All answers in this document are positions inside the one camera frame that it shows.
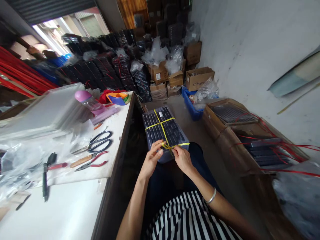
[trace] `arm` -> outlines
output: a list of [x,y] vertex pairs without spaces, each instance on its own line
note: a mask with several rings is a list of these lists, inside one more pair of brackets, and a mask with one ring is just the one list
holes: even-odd
[[123,216],[117,239],[140,239],[148,182],[156,168],[158,159],[163,154],[163,150],[160,149],[162,144],[163,140],[154,142],[151,150],[147,153],[129,205]]
[[[203,198],[208,202],[213,196],[214,187],[192,165],[190,154],[187,150],[177,146],[174,148],[173,153],[179,168],[194,182]],[[209,207],[243,239],[260,239],[248,221],[218,191]]]

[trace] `pliers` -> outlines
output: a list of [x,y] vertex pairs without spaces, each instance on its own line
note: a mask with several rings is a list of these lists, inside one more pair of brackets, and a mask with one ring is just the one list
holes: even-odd
[[82,165],[81,167],[77,168],[77,169],[75,170],[75,172],[81,171],[81,170],[86,169],[86,168],[88,168],[88,167],[101,167],[101,166],[105,165],[108,161],[104,161],[103,163],[100,163],[100,164],[92,164],[95,160],[97,160],[98,157],[100,157],[102,154],[105,154],[105,153],[107,153],[107,152],[105,151],[105,152],[99,153],[99,154],[98,154],[97,156],[95,156],[90,162],[88,162],[88,163]]

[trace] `pink bottle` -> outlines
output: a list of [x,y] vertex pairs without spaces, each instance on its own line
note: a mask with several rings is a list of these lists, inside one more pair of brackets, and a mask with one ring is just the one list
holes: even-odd
[[106,108],[86,90],[76,91],[74,97],[89,108],[94,115],[99,115],[106,110]]

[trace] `yellow tape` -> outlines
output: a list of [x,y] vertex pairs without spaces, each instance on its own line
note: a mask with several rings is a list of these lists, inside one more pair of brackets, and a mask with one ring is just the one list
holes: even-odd
[[157,116],[157,119],[158,119],[159,123],[156,123],[156,124],[153,124],[153,125],[147,127],[146,130],[147,130],[148,128],[151,128],[151,127],[154,127],[154,126],[160,124],[160,126],[161,126],[161,128],[162,128],[162,131],[163,131],[163,133],[164,133],[164,137],[166,138],[166,141],[167,141],[167,144],[162,143],[162,146],[163,146],[165,149],[168,149],[168,150],[171,152],[171,155],[172,155],[172,150],[171,150],[171,149],[174,148],[175,146],[185,146],[185,145],[189,145],[189,144],[190,144],[190,143],[180,143],[180,144],[177,144],[177,145],[174,145],[174,146],[170,147],[170,146],[169,146],[169,143],[168,143],[167,135],[166,135],[166,132],[164,131],[164,127],[163,127],[162,123],[167,122],[167,121],[172,120],[172,119],[175,119],[175,118],[169,118],[169,119],[167,119],[167,120],[165,120],[165,121],[163,121],[163,122],[160,122],[160,119],[159,119],[159,117],[158,117],[158,115],[157,115],[156,110],[154,110],[154,112],[155,112],[155,114],[156,114],[156,116]]

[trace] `floor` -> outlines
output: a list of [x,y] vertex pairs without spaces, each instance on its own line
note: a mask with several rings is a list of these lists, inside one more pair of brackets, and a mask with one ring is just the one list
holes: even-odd
[[189,141],[196,142],[202,147],[209,169],[227,200],[251,223],[262,239],[271,239],[262,220],[252,208],[240,179],[227,171],[220,153],[207,134],[202,121],[192,121],[183,97],[173,96],[166,101],[150,102],[143,105],[146,106],[148,111],[164,105],[169,106]]

